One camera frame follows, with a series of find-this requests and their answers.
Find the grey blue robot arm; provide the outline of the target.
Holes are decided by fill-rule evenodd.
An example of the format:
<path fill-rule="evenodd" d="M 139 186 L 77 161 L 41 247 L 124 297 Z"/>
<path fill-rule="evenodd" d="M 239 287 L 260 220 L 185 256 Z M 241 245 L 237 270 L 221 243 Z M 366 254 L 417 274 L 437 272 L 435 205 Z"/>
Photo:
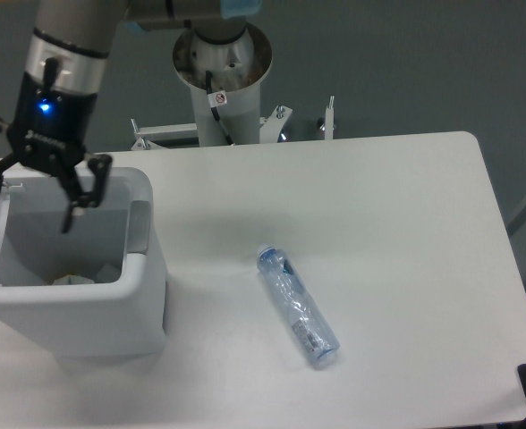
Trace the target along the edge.
<path fill-rule="evenodd" d="M 250 23 L 258 1 L 43 1 L 38 6 L 14 117 L 0 117 L 0 196 L 16 164 L 58 180 L 68 199 L 63 231 L 77 210 L 105 197 L 112 157 L 84 139 L 116 29 L 182 28 L 173 51 L 182 81 L 200 93 L 194 106 L 201 143 L 259 141 L 260 103 L 238 106 L 259 89 L 272 63 L 268 38 Z"/>

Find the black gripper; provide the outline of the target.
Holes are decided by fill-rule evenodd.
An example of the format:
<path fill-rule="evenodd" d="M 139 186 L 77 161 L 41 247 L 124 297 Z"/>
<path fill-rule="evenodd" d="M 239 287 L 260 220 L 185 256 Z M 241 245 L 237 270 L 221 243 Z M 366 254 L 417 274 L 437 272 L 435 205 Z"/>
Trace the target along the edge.
<path fill-rule="evenodd" d="M 52 176 L 61 173 L 61 186 L 69 199 L 61 233 L 72 228 L 76 209 L 99 207 L 113 163 L 108 154 L 91 155 L 87 166 L 94 175 L 91 191 L 84 191 L 75 166 L 84 159 L 84 138 L 94 111 L 96 94 L 72 94 L 51 88 L 25 72 L 11 124 L 0 117 L 12 151 L 0 160 L 0 195 L 4 172 L 19 163 Z"/>

